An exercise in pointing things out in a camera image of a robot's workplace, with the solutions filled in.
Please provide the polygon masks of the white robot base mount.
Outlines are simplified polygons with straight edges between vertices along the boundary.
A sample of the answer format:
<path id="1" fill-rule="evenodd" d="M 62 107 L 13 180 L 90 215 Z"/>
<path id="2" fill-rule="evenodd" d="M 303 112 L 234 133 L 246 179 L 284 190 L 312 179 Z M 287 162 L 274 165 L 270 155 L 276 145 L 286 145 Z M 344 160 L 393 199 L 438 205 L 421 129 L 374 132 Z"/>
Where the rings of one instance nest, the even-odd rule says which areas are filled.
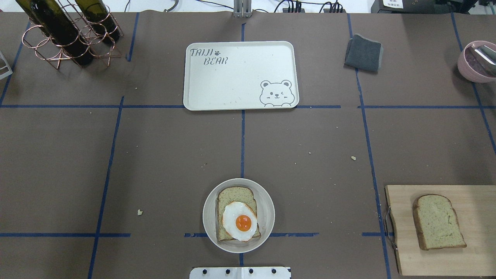
<path id="1" fill-rule="evenodd" d="M 201 267 L 193 268 L 190 279 L 291 279 L 290 267 Z"/>

